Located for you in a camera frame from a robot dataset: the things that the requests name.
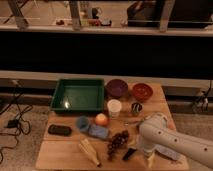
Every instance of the floor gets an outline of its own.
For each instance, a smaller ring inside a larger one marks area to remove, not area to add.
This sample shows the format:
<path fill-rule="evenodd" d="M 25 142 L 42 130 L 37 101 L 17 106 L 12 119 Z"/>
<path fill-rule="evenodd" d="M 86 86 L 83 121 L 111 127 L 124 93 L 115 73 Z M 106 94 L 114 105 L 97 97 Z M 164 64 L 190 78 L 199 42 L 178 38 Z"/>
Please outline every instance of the floor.
<path fill-rule="evenodd" d="M 175 107 L 170 105 L 177 130 L 189 135 L 213 140 L 213 115 L 174 113 Z M 0 132 L 8 120 L 18 112 L 16 105 L 0 116 Z M 1 171 L 36 171 L 35 162 L 42 142 L 45 126 L 50 110 L 48 106 L 34 106 L 32 111 L 26 113 L 24 118 L 31 124 L 29 135 L 19 136 L 19 145 L 13 149 L 3 151 L 4 161 L 0 165 Z M 14 144 L 14 138 L 0 138 L 0 146 Z M 188 159 L 189 171 L 213 171 L 191 159 Z"/>

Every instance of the green tray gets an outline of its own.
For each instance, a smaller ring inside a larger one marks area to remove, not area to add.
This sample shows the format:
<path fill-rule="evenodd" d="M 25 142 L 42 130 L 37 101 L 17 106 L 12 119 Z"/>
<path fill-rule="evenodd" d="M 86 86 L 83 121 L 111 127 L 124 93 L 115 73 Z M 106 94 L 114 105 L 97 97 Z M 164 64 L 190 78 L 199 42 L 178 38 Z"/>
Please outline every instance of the green tray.
<path fill-rule="evenodd" d="M 104 80 L 60 79 L 50 108 L 56 113 L 102 112 Z"/>

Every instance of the dark red bowl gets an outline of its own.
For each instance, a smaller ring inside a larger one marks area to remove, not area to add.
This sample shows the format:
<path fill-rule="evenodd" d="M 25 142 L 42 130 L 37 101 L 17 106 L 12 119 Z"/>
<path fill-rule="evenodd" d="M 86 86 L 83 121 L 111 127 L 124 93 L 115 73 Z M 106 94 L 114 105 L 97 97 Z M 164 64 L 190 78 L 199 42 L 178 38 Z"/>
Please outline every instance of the dark red bowl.
<path fill-rule="evenodd" d="M 132 88 L 132 95 L 139 102 L 148 100 L 153 94 L 152 88 L 144 83 L 135 84 Z"/>

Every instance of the grapes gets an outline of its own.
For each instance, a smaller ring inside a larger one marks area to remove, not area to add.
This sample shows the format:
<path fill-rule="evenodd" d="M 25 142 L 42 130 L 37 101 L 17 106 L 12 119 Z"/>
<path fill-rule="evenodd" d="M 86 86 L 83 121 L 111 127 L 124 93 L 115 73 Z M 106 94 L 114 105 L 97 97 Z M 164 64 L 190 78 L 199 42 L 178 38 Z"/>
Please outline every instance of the grapes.
<path fill-rule="evenodd" d="M 108 160 L 111 161 L 117 151 L 117 149 L 123 147 L 129 138 L 128 130 L 124 130 L 121 133 L 116 133 L 112 138 L 109 139 L 107 145 L 108 151 Z"/>

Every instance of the white cup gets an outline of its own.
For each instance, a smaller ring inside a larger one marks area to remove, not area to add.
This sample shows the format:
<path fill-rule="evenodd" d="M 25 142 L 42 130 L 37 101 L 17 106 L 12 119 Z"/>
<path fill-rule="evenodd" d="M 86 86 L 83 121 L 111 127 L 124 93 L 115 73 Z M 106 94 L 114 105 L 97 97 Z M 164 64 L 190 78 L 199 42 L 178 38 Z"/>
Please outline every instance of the white cup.
<path fill-rule="evenodd" d="M 109 111 L 109 116 L 111 118 L 116 118 L 120 114 L 122 104 L 119 100 L 112 99 L 112 100 L 108 101 L 107 108 Z"/>

